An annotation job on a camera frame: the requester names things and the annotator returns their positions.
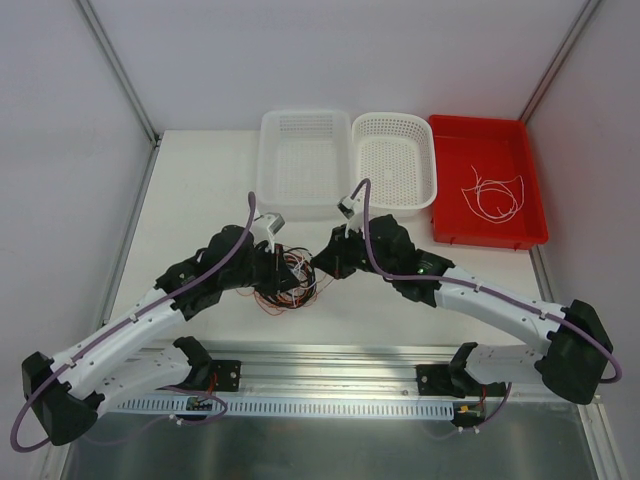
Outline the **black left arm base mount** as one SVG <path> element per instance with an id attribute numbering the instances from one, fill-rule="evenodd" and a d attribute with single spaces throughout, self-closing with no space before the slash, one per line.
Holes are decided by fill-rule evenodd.
<path id="1" fill-rule="evenodd" d="M 179 374 L 172 376 L 167 388 L 186 391 L 238 392 L 241 379 L 239 360 L 214 359 L 205 347 L 193 336 L 180 337 L 162 355 L 170 361 L 171 370 Z"/>

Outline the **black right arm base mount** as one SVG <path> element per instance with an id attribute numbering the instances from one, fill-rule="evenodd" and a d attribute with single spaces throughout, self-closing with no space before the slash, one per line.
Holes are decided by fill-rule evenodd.
<path id="1" fill-rule="evenodd" d="M 416 365 L 418 395 L 450 396 L 459 399 L 468 396 L 503 397 L 507 390 L 504 382 L 478 382 L 466 372 L 467 360 L 477 347 L 476 342 L 462 344 L 448 364 Z"/>

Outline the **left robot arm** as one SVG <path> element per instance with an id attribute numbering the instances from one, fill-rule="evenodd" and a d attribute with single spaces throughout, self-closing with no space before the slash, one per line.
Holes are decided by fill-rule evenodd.
<path id="1" fill-rule="evenodd" d="M 209 244 L 172 266 L 121 317 L 51 357 L 36 351 L 21 364 L 25 411 L 45 442 L 62 446 L 84 435 L 110 409 L 150 390 L 206 389 L 212 359 L 194 337 L 180 337 L 156 357 L 130 358 L 151 341 L 220 301 L 223 292 L 293 283 L 276 233 L 284 221 L 260 216 L 250 227 L 228 225 Z"/>

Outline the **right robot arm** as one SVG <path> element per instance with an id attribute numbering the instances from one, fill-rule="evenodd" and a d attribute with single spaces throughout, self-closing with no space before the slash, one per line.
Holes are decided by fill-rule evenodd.
<path id="1" fill-rule="evenodd" d="M 453 261 L 417 248 L 390 215 L 370 220 L 366 231 L 334 228 L 312 264 L 335 279 L 375 273 L 410 301 L 470 316 L 518 339 L 502 347 L 461 345 L 446 368 L 452 396 L 493 383 L 533 383 L 587 405 L 614 362 L 612 342 L 589 303 L 575 299 L 563 306 L 483 283 Z"/>

